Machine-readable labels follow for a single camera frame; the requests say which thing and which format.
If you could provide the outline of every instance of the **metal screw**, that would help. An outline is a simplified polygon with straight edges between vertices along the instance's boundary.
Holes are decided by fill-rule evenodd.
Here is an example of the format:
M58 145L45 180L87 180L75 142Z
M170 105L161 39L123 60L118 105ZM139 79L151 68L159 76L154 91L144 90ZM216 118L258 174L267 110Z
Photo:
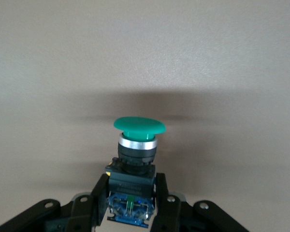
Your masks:
M200 208L201 208L201 209L208 209L209 206L208 206L208 204L206 204L205 202L202 202L202 203L200 203Z
M45 208L50 208L50 207L52 207L53 205L54 205L54 203L49 202L49 203L46 203L46 204L44 205L44 207L45 207Z
M168 196L168 202L175 202L175 197L174 196Z
M82 197L82 198L80 199L80 202L86 202L87 200L88 200L87 197Z

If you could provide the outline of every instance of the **green push button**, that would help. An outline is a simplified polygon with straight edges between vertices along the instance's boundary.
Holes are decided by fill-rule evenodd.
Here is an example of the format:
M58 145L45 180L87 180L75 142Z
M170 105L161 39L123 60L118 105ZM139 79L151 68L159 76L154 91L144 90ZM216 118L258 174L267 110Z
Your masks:
M114 127L124 131L127 139L138 142L151 141L155 134L165 132L162 122L146 117L120 117L115 120Z

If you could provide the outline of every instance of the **silver ring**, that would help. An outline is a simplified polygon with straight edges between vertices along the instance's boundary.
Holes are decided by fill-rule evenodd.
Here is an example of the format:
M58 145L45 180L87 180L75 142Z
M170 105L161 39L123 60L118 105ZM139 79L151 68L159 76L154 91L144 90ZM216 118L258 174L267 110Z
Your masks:
M119 135L118 143L124 147L135 149L135 150L151 150L157 147L157 138L153 141L149 142L138 142L138 141L131 141L129 139L124 138L122 134Z

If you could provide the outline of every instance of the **screw hole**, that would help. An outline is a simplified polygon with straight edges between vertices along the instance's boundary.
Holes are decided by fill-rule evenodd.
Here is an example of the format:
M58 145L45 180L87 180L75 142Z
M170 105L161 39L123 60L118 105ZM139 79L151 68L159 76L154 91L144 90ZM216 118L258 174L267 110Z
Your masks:
M45 208L50 208L50 207L52 207L54 205L54 203L52 203L52 202L48 202L48 203L46 203L45 205L44 205L44 207Z
M82 197L82 198L80 199L80 202L86 202L87 200L88 200L87 197Z
M206 204L205 202L201 202L201 203L200 203L200 208L201 208L201 209L208 209L209 206L208 206L208 204Z
M175 197L174 196L168 196L167 200L168 200L168 202L175 202Z
M82 228L81 225L75 225L74 226L74 230L75 231L79 231L81 228Z

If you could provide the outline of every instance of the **beige background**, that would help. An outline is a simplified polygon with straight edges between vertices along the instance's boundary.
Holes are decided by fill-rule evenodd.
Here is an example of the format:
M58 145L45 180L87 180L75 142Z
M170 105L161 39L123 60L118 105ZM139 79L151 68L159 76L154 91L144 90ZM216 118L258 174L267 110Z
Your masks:
M120 116L166 124L169 189L290 232L290 0L0 0L0 224L91 190Z

